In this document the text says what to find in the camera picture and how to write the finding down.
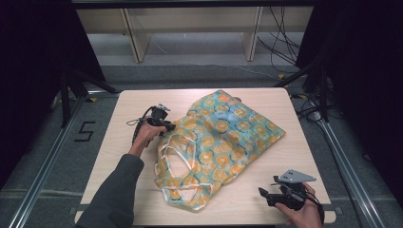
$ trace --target hand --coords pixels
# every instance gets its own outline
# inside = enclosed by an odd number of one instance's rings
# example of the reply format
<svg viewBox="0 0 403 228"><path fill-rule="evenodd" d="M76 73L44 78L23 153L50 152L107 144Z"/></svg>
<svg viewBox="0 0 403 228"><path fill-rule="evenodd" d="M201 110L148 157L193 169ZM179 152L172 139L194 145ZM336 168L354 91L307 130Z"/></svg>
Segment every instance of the hand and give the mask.
<svg viewBox="0 0 403 228"><path fill-rule="evenodd" d="M304 182L303 185L309 193L315 195L315 190L308 183ZM290 218L285 222L286 225L295 224L298 228L322 227L319 212L317 211L317 205L308 199L305 201L303 207L299 211L294 211L279 202L276 203L276 207L280 212L284 213Z"/></svg>
<svg viewBox="0 0 403 228"><path fill-rule="evenodd" d="M152 126L147 121L142 123L136 140L132 144L129 154L140 157L148 143L154 139L160 132L166 132L165 126Z"/></svg>

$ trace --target gray floor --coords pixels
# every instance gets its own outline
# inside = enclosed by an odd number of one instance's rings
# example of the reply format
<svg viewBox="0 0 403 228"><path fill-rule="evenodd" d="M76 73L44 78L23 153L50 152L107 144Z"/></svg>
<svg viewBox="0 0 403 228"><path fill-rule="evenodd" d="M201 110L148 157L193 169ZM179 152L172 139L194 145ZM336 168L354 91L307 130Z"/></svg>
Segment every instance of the gray floor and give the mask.
<svg viewBox="0 0 403 228"><path fill-rule="evenodd" d="M290 37L295 42L300 42L302 35L293 33ZM267 44L273 44L274 40L270 34L259 36ZM119 89L269 87L278 81L279 72L271 66L270 52L258 43L254 61L246 62L240 35L237 33L155 34L141 64L134 63L126 36L108 34L90 35L89 38L107 82ZM286 46L277 48L288 53ZM273 57L276 68L297 70L276 56ZM288 89L292 93L300 93L303 80L304 78L295 81ZM93 85L87 87L89 90L98 89ZM91 97L96 99L87 100L80 108L41 195L30 212L26 227L73 226L75 209L85 191L92 165L118 100L117 96L105 93ZM302 106L308 107L305 102L304 99L292 99L296 110L300 110ZM340 111L332 110L330 124L350 163L374 202L385 227L401 227L402 209L371 162L362 158L365 151L348 123L338 118L341 116ZM85 130L93 131L93 135L89 142L76 142L87 136L78 133L83 122L94 122L85 126ZM30 152L22 158L1 191L0 227L8 226L53 146L61 123L61 104L57 102L54 110L49 112L41 134L38 134ZM302 118L300 124L330 199L338 211L336 222L326 227L359 227L353 205L337 172L325 136L316 123ZM363 227L369 227L360 207L356 207Z"/></svg>

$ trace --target dark sleeve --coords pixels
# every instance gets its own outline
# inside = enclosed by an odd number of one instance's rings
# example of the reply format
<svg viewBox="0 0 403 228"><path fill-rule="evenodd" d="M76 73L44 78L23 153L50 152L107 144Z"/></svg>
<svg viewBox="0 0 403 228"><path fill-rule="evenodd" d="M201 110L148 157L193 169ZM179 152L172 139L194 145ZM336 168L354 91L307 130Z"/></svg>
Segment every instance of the dark sleeve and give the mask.
<svg viewBox="0 0 403 228"><path fill-rule="evenodd" d="M123 155L80 216L76 227L131 227L134 192L143 167L139 157Z"/></svg>

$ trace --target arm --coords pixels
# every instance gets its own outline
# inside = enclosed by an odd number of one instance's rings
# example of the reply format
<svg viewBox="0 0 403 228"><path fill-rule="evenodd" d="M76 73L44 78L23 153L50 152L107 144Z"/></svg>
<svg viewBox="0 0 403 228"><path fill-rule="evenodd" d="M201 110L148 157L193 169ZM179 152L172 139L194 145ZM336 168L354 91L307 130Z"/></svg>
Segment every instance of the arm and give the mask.
<svg viewBox="0 0 403 228"><path fill-rule="evenodd" d="M140 157L148 142L161 131L166 131L164 126L143 123L129 152L98 189L77 227L131 227L136 182L144 167Z"/></svg>
<svg viewBox="0 0 403 228"><path fill-rule="evenodd" d="M303 185L310 194L313 196L315 195L315 190L308 183L303 183ZM290 218L285 222L286 225L291 225L294 223L298 228L322 227L319 212L317 211L317 205L310 200L306 200L303 207L299 211L291 210L286 205L279 202L276 203L276 207L279 209L279 211Z"/></svg>

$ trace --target table surface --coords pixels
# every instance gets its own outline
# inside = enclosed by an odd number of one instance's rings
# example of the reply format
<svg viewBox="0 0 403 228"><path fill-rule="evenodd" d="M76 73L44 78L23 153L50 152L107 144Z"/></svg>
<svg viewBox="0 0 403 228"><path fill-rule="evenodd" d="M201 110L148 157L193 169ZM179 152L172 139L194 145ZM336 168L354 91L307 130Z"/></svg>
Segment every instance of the table surface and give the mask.
<svg viewBox="0 0 403 228"><path fill-rule="evenodd" d="M310 182L323 204L330 200L317 170L311 150L291 104L283 88L224 88L224 91L286 131L286 135L272 145L199 212L190 212L168 205L163 193L155 187L154 164L157 159L156 137L142 154L145 163L139 177L134 205L134 225L256 225L282 224L287 217L274 207L269 207L259 194L259 187L271 193L279 193L273 176L282 175L288 169L316 177ZM96 191L114 170L119 159L131 145L135 126L128 121L138 119L152 105L159 103L171 109L167 120L184 116L193 102L215 92L216 89L168 89L123 91L111 117L99 155L94 164L81 204L89 204ZM79 211L75 220L81 216ZM325 222L336 220L333 211L325 213Z"/></svg>

